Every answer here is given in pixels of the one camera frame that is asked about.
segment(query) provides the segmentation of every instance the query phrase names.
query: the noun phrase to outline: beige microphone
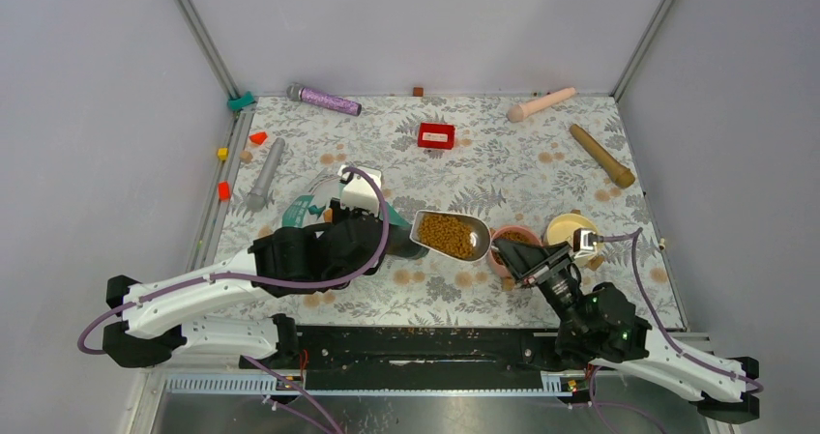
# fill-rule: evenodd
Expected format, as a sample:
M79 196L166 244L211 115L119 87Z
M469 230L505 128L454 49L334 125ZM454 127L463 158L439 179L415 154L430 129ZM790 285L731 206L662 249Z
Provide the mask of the beige microphone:
M606 170L606 174L609 175L612 183L621 188L632 186L632 183L635 182L635 175L632 174L631 170L615 160L587 131L578 125L572 125L570 126L570 134Z
M513 105L507 112L507 119L513 123L521 122L530 115L540 112L547 107L551 107L560 101L566 101L576 94L578 94L578 92L575 91L575 88L565 88L561 91L547 94L546 96L538 98L534 101Z

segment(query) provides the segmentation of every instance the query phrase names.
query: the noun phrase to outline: metal scoop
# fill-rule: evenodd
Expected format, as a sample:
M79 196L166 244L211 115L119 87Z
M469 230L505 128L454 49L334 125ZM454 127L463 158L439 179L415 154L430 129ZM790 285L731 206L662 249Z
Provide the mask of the metal scoop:
M470 227L470 244L473 246L473 252L467 258L457 258L453 257L452 255L442 252L441 250L428 246L419 239L419 226L422 225L422 220L430 214L435 215L448 215L450 217L456 217L459 221L466 224ZM470 217L469 215L465 214L455 214L453 212L437 212L433 210L419 210L416 212L416 218L413 220L413 228L410 230L410 241L418 244L419 246L424 246L429 248L430 250L435 250L436 252L450 257L453 260L458 260L459 262L476 262L484 258L484 256L489 252L490 246L490 234L489 228L483 221L476 217Z

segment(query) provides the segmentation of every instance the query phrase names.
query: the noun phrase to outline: floral tablecloth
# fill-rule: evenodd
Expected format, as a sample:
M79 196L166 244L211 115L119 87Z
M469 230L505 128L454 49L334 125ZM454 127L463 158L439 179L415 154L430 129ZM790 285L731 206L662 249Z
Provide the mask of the floral tablecloth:
M576 209L605 234L643 226L638 247L642 278L664 325L682 327L640 182L627 189L614 186L568 131L571 124L580 125L633 168L614 100L575 97L514 124L507 120L507 110L528 98L351 99L363 106L359 117L285 98L259 100L250 132L265 130L270 137L260 147L247 147L253 161L240 168L215 261L270 234L284 209L322 168L335 171L348 162L381 169L387 200L408 221L417 210L436 209L480 217L490 227L520 224L543 234L554 217ZM456 147L417 147L420 122L455 125ZM245 207L244 194L276 136L287 146L272 185L273 203L254 214ZM614 282L649 318L632 276L630 246L607 245L603 253L606 261L597 271L581 270L583 289ZM274 313L314 325L558 325L538 290L504 292L501 278L485 261L466 265L435 252L415 261L388 257L376 275L360 277L344 290L244 304L220 314L258 319Z

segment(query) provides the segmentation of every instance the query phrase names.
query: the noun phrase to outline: white wall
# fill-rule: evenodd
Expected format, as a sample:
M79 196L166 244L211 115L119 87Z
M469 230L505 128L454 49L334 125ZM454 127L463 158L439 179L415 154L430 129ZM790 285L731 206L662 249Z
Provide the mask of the white wall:
M224 101L173 0L0 0L0 431L114 432L133 372L75 340L182 272Z
M816 432L820 0L679 0L623 100L672 272L723 355L760 360L761 420Z
M240 89L609 93L660 0L193 0Z

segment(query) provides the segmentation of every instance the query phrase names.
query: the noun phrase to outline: white label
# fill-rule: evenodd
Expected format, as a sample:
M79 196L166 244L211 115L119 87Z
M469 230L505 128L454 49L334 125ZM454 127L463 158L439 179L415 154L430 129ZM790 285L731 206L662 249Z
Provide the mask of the white label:
M422 141L447 142L447 135L440 132L423 132Z

